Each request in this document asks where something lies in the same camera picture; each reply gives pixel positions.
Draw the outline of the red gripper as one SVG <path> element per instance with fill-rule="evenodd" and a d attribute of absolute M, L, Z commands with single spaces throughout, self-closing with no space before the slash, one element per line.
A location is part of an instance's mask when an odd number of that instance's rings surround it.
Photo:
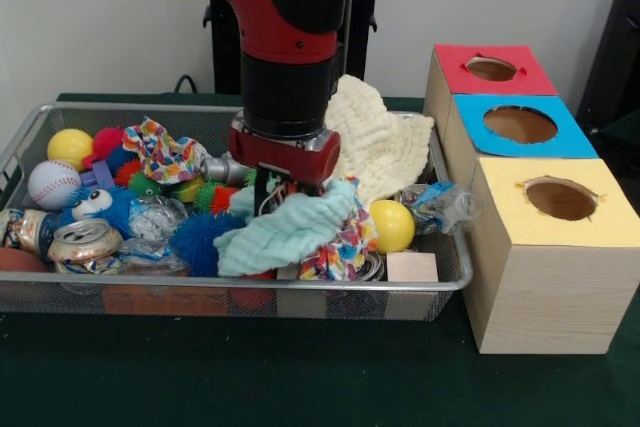
<path fill-rule="evenodd" d="M 239 163 L 255 168 L 254 216 L 262 215 L 269 203 L 270 173 L 298 182 L 298 192 L 321 195 L 321 184 L 332 174 L 340 153 L 337 132 L 322 129 L 309 139 L 276 140 L 250 132 L 244 124 L 233 124 L 229 150 Z"/>

